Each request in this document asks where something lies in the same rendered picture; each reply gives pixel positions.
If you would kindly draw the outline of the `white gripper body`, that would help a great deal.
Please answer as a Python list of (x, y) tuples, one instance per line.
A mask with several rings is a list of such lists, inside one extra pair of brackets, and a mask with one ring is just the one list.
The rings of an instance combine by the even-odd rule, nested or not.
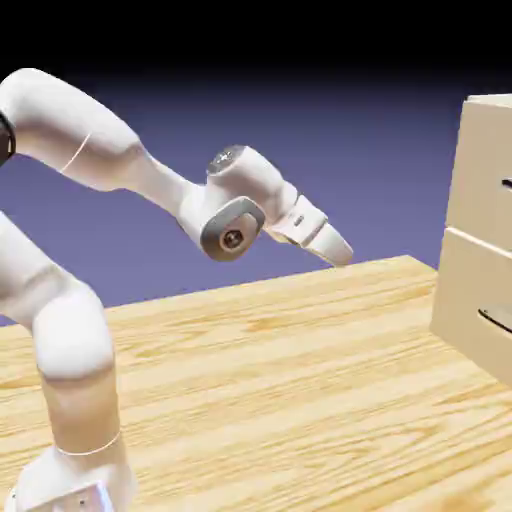
[(312, 238), (306, 250), (331, 266), (348, 265), (353, 257), (352, 247), (328, 222)]

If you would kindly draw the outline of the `light wood cabinet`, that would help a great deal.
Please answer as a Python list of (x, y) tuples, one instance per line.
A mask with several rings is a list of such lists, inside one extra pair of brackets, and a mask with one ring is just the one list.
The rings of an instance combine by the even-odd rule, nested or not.
[(463, 103), (431, 330), (512, 388), (512, 94)]

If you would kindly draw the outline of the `light wood drawer front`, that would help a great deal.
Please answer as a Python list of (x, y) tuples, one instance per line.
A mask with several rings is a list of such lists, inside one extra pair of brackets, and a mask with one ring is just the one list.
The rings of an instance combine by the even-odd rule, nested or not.
[(512, 388), (512, 334), (478, 309), (512, 312), (512, 252), (455, 228), (445, 230), (431, 330), (491, 376)]
[(512, 94), (463, 103), (446, 225), (512, 251)]

